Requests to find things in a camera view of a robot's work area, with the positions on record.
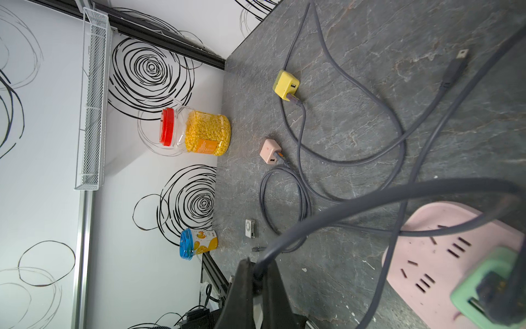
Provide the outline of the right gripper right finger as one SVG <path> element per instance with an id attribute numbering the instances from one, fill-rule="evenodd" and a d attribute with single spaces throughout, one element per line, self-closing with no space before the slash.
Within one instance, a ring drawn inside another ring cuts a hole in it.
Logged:
<path id="1" fill-rule="evenodd" d="M 267 267 L 262 280 L 262 310 L 263 328 L 300 328 L 274 260 Z"/>

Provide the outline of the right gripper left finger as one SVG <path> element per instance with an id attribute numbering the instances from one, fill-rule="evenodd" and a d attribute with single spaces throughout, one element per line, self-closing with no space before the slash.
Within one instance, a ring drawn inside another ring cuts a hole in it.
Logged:
<path id="1" fill-rule="evenodd" d="M 256 328 L 254 319 L 254 297 L 262 293 L 262 279 L 254 276 L 255 263 L 242 259 L 238 264 L 227 300 L 216 322 L 218 329 Z"/>

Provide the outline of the pink power strip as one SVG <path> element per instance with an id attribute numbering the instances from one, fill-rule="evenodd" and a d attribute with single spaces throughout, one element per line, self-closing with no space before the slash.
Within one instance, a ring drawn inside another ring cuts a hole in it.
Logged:
<path id="1" fill-rule="evenodd" d="M 447 236 L 400 237 L 387 281 L 429 328 L 476 328 L 451 293 L 495 248 L 519 253 L 523 241 L 523 233 L 498 220 Z"/>

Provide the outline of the green charger plug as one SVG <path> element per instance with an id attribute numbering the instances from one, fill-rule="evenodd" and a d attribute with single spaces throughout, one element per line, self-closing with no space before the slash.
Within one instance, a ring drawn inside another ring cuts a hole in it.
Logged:
<path id="1" fill-rule="evenodd" d="M 525 296 L 521 296 L 518 309 L 507 308 L 503 315 L 490 314 L 494 298 L 504 291 L 516 263 L 518 252 L 498 247 L 465 276 L 450 295 L 454 305 L 476 328 L 524 328 Z"/>

